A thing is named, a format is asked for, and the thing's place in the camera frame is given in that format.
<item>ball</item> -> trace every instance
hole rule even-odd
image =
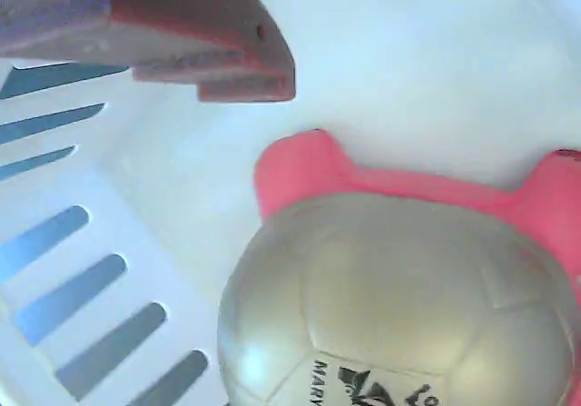
[[[269,219],[218,330],[231,406],[562,406],[580,340],[570,281],[526,236],[363,193]]]

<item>white plastic surface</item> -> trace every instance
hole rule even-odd
[[[260,225],[261,151],[324,127],[359,163],[509,188],[542,154],[581,147],[581,16],[566,1],[262,0],[297,62],[292,103],[199,104],[189,86],[137,84],[128,73],[0,101],[2,124],[107,103],[92,119],[0,145],[0,165],[78,145],[0,183],[0,243],[75,204],[91,215],[0,286],[4,391],[17,406],[78,404],[54,368],[159,302],[168,322],[80,404],[124,406],[199,349],[209,370],[176,404],[222,406],[217,306]],[[9,70],[0,64],[2,78]],[[28,346],[10,316],[109,253],[128,273]]]

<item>plastic container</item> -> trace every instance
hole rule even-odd
[[[3,406],[225,404],[218,302],[282,136],[324,127],[358,163],[502,188],[581,146],[576,0],[262,2],[297,62],[289,104],[0,64]]]

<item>black logo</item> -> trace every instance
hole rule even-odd
[[[341,367],[338,377],[345,384],[345,392],[354,406],[397,406],[389,392],[379,383],[373,382],[365,390],[371,371],[356,372]],[[429,396],[431,386],[423,385],[406,400],[406,406],[442,406],[437,397]]]

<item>red plastic piece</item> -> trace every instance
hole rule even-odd
[[[416,198],[494,215],[562,263],[581,304],[581,152],[549,154],[520,189],[505,193],[446,177],[358,167],[332,136],[317,130],[270,146],[256,165],[255,187],[263,219],[293,203],[334,193]],[[581,406],[581,386],[571,404]]]
[[[259,0],[3,0],[0,56],[130,65],[206,102],[295,95],[291,52]]]

